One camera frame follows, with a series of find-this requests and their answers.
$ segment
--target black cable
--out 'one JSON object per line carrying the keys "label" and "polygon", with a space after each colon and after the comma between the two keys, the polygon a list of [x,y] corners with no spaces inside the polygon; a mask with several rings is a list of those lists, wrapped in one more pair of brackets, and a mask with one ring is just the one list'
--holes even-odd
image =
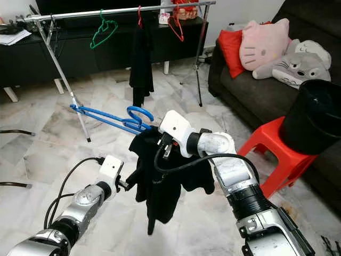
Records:
{"label": "black cable", "polygon": [[65,194],[65,195],[59,196],[59,197],[57,197],[55,200],[53,200],[53,202],[50,204],[50,206],[48,207],[48,209],[47,209],[47,211],[46,211],[46,214],[45,214],[44,229],[47,229],[48,216],[50,215],[50,211],[51,211],[53,205],[54,205],[57,201],[59,201],[60,199],[62,199],[63,197],[73,196],[73,195],[74,195],[74,193]]}
{"label": "black cable", "polygon": [[330,247],[330,242],[329,242],[328,238],[326,238],[324,236],[321,236],[321,238],[322,238],[322,240],[324,241],[324,243],[325,243],[325,245],[327,247],[327,251],[329,251],[332,256],[335,256],[333,250]]}
{"label": "black cable", "polygon": [[30,4],[29,5],[29,7],[30,7],[30,9],[31,9],[31,11],[32,11],[32,13],[34,14],[34,15],[39,15],[39,13],[37,12],[37,10]]}
{"label": "black cable", "polygon": [[19,182],[0,182],[0,186],[14,186],[21,188],[31,188],[31,184],[19,183]]}
{"label": "black cable", "polygon": [[24,130],[0,130],[0,133],[23,133],[23,134],[28,134],[32,136],[36,135],[34,132],[28,132]]}
{"label": "black cable", "polygon": [[57,50],[57,42],[58,42],[58,29],[56,28],[56,31],[55,31],[55,39],[54,39],[54,50],[53,50],[53,53],[54,55],[56,56],[55,52]]}
{"label": "black cable", "polygon": [[60,47],[60,50],[59,50],[59,53],[58,55],[56,56],[57,59],[59,59],[60,55],[62,55],[62,52],[63,52],[63,48],[64,48],[64,45],[65,45],[65,42],[66,42],[66,39],[63,40],[63,43]]}
{"label": "black cable", "polygon": [[161,154],[161,151],[162,151],[162,147],[160,147],[158,149],[158,151],[156,152],[156,155],[155,155],[155,158],[154,158],[154,168],[163,173],[163,174],[170,174],[170,173],[173,173],[173,172],[177,172],[177,171],[182,171],[188,167],[191,167],[191,166],[194,166],[196,164],[199,164],[200,162],[203,162],[203,161],[206,161],[206,160],[209,160],[209,159],[212,159],[212,158],[217,158],[217,157],[234,157],[234,158],[239,158],[243,161],[245,161],[252,169],[254,175],[255,175],[255,178],[256,180],[259,182],[259,175],[258,175],[258,172],[257,172],[257,169],[255,167],[255,165],[249,160],[247,159],[246,157],[244,156],[241,156],[241,155],[237,155],[237,154],[229,154],[229,153],[225,153],[225,154],[213,154],[213,155],[209,155],[209,156],[204,156],[200,159],[197,159],[197,160],[194,160],[190,163],[187,163],[187,164],[184,164],[184,165],[181,165],[179,167],[176,167],[176,168],[172,168],[172,169],[162,169],[158,166],[158,159],[159,159],[159,156]]}
{"label": "black cable", "polygon": [[62,183],[62,186],[60,187],[60,190],[59,190],[59,194],[58,194],[58,197],[56,199],[56,204],[54,206],[54,209],[52,211],[52,214],[51,214],[51,217],[50,217],[50,220],[48,222],[48,226],[50,226],[52,224],[52,221],[53,221],[53,218],[54,218],[54,215],[55,215],[55,212],[58,208],[58,204],[59,204],[59,197],[62,196],[62,193],[63,193],[63,189],[64,189],[64,186],[65,186],[65,183],[67,182],[68,178],[70,177],[70,175],[74,172],[74,170],[79,167],[82,163],[84,163],[85,161],[88,161],[88,160],[96,160],[96,161],[100,161],[102,160],[102,158],[98,158],[98,157],[89,157],[89,158],[86,158],[86,159],[83,159],[82,161],[80,161],[78,164],[75,165],[75,167],[72,168],[72,170],[68,173],[68,175],[66,175],[63,183]]}

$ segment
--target white tile floor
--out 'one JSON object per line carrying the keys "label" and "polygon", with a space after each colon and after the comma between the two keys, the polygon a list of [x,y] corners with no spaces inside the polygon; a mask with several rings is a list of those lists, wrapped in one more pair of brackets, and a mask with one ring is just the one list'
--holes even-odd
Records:
{"label": "white tile floor", "polygon": [[[155,93],[144,107],[159,124],[166,111],[175,109],[196,128],[226,131],[239,148],[251,130],[221,100],[207,90],[208,65],[200,73],[204,106],[197,104],[196,79],[179,81],[190,70],[192,60],[170,63],[170,74],[154,66]],[[71,79],[70,84],[85,106],[127,116],[132,102],[129,72],[115,70]],[[128,150],[133,135],[90,118],[85,118],[92,142],[86,142],[77,115],[69,108],[67,93],[58,94],[53,82],[15,89],[19,102],[0,95],[0,129],[25,129],[35,137],[11,134],[0,136],[0,181],[24,181],[31,189],[0,187],[0,255],[43,227],[46,208],[57,195],[66,173],[81,159],[113,154],[125,162],[123,177],[135,170],[137,157]],[[275,161],[256,153],[248,155],[261,178],[271,172]],[[85,163],[74,172],[64,192],[71,193],[95,181],[99,166]],[[147,236],[144,203],[137,203],[136,189],[119,193],[104,204],[88,231],[72,249],[78,255],[242,255],[242,239],[235,219],[218,184],[212,195],[203,190],[182,191],[173,219],[157,223],[154,235]],[[341,222],[302,181],[276,193],[271,200],[284,206],[297,222],[317,255],[327,255],[320,238],[341,241]],[[69,202],[65,199],[60,210]]]}

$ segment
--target white wall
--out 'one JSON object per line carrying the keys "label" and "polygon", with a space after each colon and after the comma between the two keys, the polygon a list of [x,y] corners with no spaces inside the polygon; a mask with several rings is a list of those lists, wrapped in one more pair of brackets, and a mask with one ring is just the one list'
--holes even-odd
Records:
{"label": "white wall", "polygon": [[[205,46],[213,46],[220,31],[225,29],[229,23],[247,23],[252,19],[257,22],[272,20],[284,2],[284,0],[216,1],[217,3],[211,5],[209,10],[209,26]],[[163,2],[170,4],[171,0],[163,0]],[[14,19],[15,15],[26,15],[29,13],[29,4],[36,7],[35,0],[0,0],[0,17],[8,22],[9,19]]]}
{"label": "white wall", "polygon": [[272,20],[284,0],[216,0],[208,15],[208,32],[205,46],[215,45],[222,29],[229,23],[247,23],[250,20]]}
{"label": "white wall", "polygon": [[35,0],[0,0],[0,17],[8,22],[9,19],[15,20],[16,15],[26,16],[30,13],[30,4],[38,9]]}

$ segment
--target blue hanger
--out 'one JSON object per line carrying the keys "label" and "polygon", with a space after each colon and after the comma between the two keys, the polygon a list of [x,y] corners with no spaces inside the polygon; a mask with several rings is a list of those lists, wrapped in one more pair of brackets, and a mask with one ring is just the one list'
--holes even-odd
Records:
{"label": "blue hanger", "polygon": [[[147,111],[146,109],[135,107],[135,106],[127,107],[127,112],[128,112],[128,114],[130,115],[130,117],[132,119],[130,119],[130,118],[120,118],[118,116],[114,116],[112,114],[105,113],[105,112],[102,112],[102,111],[99,111],[99,110],[96,110],[96,109],[93,109],[93,108],[87,108],[87,107],[83,107],[83,106],[77,107],[74,104],[71,104],[70,107],[74,111],[76,111],[76,112],[79,112],[79,113],[81,113],[83,115],[92,117],[94,119],[97,119],[98,121],[104,122],[106,124],[112,125],[114,127],[120,128],[120,129],[122,129],[124,131],[130,132],[130,133],[133,133],[133,134],[139,134],[140,132],[143,132],[145,130],[150,130],[151,129],[151,127],[148,124],[143,123],[142,119],[139,118],[138,116],[136,116],[133,113],[133,111],[140,112],[140,113],[144,114],[146,117],[148,117],[148,119],[151,122],[154,121],[154,117],[153,117],[151,112]],[[113,123],[113,122],[111,122],[109,120],[106,120],[106,119],[104,119],[102,117],[90,114],[90,113],[95,113],[95,114],[98,114],[98,115],[101,115],[101,116],[105,116],[105,117],[117,120],[119,122],[122,122],[123,126],[119,125],[117,123]]]}

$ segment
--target black cloth hanging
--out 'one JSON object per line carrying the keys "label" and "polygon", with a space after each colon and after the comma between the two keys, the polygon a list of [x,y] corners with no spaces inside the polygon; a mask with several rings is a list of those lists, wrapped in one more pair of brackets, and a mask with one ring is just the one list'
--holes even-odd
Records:
{"label": "black cloth hanging", "polygon": [[133,88],[133,105],[140,107],[144,97],[154,91],[150,54],[153,49],[149,27],[142,22],[137,26],[132,47],[129,85]]}
{"label": "black cloth hanging", "polygon": [[[133,186],[137,184],[136,201],[146,201],[148,216],[148,235],[154,230],[155,220],[167,223],[173,216],[177,201],[180,197],[181,185],[187,191],[203,188],[206,194],[214,191],[214,179],[208,161],[189,167],[183,171],[164,175],[154,168],[154,157],[158,150],[157,142],[161,138],[157,127],[152,126],[137,135],[132,141],[129,150],[135,152],[139,159],[136,171],[126,182]],[[198,157],[185,158],[173,145],[168,160],[162,157],[158,160],[161,168],[170,169],[189,162]]]}

